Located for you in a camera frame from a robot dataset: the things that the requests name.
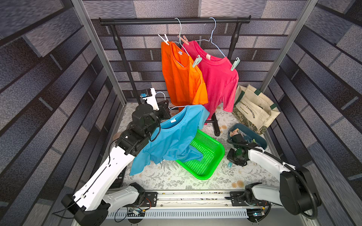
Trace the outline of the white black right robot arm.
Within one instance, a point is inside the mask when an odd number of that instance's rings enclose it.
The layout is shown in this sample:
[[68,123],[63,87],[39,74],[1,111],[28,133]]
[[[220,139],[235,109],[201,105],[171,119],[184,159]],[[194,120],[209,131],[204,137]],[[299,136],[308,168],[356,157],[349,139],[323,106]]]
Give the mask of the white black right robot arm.
[[257,163],[271,173],[279,182],[278,186],[252,183],[245,187],[244,193],[235,197],[252,205],[265,201],[283,206],[293,215],[301,214],[316,219],[318,207],[322,201],[311,172],[305,167],[295,167],[272,154],[257,142],[247,142],[246,136],[235,134],[227,142],[233,145],[228,160],[237,166],[246,166],[248,162]]

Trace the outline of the pink t-shirt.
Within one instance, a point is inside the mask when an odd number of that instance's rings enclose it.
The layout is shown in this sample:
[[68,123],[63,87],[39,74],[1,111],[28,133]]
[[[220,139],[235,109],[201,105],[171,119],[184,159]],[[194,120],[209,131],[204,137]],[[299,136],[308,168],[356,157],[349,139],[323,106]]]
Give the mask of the pink t-shirt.
[[205,52],[196,41],[184,43],[183,47],[193,60],[201,57],[198,64],[206,84],[208,103],[204,107],[209,111],[210,120],[217,107],[223,104],[223,110],[232,112],[238,86],[239,75],[236,70],[231,70],[232,64],[226,57],[218,58]]

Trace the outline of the white wire hanger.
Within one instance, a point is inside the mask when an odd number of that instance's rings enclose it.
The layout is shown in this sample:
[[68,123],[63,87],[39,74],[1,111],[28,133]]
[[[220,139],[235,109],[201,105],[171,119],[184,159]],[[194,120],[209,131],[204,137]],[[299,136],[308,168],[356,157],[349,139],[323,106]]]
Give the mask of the white wire hanger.
[[178,18],[175,18],[178,22],[179,22],[179,25],[180,25],[180,32],[179,32],[179,35],[178,35],[178,37],[179,37],[179,45],[180,45],[180,49],[182,49],[183,48],[183,50],[189,55],[189,53],[187,52],[187,50],[184,48],[184,46],[183,46],[183,44],[182,44],[182,41],[181,41],[181,34],[182,34],[182,24],[181,24],[181,21],[178,19]]

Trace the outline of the dusty pink clothespin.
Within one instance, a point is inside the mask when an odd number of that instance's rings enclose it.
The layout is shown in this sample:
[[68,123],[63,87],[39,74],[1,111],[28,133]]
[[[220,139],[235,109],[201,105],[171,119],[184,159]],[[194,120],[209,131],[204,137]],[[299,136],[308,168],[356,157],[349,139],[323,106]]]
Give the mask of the dusty pink clothespin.
[[178,38],[179,38],[179,40],[182,41],[184,44],[189,45],[189,41],[188,41],[188,39],[186,38],[185,35],[184,35],[184,36],[178,35]]

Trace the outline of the blue t-shirt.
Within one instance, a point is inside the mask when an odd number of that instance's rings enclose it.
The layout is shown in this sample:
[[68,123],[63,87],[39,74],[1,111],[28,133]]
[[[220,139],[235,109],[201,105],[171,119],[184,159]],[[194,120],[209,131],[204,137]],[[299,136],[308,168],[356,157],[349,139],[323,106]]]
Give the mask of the blue t-shirt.
[[190,144],[197,131],[203,129],[208,117],[209,112],[204,106],[189,105],[171,119],[162,122],[160,128],[156,128],[152,134],[152,141],[135,157],[130,175],[141,173],[151,162],[201,161],[203,154]]

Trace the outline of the orange t-shirt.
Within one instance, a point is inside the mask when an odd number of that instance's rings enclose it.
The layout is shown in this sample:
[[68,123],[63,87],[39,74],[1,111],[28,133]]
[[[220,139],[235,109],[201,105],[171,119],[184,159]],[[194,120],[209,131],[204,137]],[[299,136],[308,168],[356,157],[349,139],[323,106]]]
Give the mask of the orange t-shirt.
[[175,106],[208,103],[206,83],[194,60],[174,42],[161,43],[162,73]]

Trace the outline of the light blue wire hanger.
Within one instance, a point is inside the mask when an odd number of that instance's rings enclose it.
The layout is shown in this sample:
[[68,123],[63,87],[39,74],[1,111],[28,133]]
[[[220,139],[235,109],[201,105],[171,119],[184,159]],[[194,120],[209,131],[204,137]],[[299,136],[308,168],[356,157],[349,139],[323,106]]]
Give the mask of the light blue wire hanger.
[[201,42],[201,41],[206,41],[206,42],[210,42],[211,44],[213,44],[220,52],[221,54],[226,57],[226,55],[221,51],[221,49],[213,42],[213,34],[214,34],[214,31],[216,29],[216,26],[217,26],[217,22],[216,22],[216,19],[213,18],[213,17],[209,17],[209,19],[212,19],[215,23],[215,26],[214,26],[214,29],[212,30],[211,32],[211,35],[210,35],[210,38],[207,40],[207,39],[199,39],[199,40],[195,40],[195,42]]

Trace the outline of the white clothespin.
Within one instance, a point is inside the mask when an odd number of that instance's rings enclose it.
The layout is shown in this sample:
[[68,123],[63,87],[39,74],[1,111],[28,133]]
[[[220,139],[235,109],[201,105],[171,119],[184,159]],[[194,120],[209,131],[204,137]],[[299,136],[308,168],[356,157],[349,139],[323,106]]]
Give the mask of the white clothespin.
[[158,37],[160,37],[166,45],[170,45],[169,39],[166,34],[164,34],[164,36],[161,36],[160,34],[158,34]]

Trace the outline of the sage green clothespin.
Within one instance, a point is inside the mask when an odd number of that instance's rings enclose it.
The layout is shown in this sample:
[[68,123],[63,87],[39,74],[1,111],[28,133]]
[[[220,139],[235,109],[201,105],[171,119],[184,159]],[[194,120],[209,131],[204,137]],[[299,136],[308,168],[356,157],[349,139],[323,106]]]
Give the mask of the sage green clothespin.
[[192,67],[195,68],[201,61],[202,61],[202,57],[200,55],[198,55],[198,57],[194,60]]

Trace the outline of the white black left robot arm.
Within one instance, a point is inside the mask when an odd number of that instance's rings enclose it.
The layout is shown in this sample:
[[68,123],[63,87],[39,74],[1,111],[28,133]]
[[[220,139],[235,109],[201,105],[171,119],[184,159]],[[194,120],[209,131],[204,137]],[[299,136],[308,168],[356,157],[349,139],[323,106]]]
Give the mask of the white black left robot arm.
[[154,141],[151,136],[160,129],[161,121],[171,118],[168,100],[158,102],[157,106],[154,109],[148,101],[137,106],[132,121],[111,143],[108,157],[99,169],[80,190],[62,199],[62,204],[73,214],[77,225],[100,226],[109,212],[143,203],[145,190],[137,183],[109,195],[107,191],[140,151]]

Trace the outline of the mint green clothespin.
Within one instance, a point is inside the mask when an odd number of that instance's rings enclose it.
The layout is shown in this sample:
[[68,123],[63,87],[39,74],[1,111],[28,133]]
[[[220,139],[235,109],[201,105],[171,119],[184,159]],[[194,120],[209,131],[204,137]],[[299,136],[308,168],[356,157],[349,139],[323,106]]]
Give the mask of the mint green clothespin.
[[232,66],[231,66],[231,71],[234,71],[236,69],[236,67],[239,65],[240,63],[240,59],[239,57],[236,57],[236,60],[233,62]]

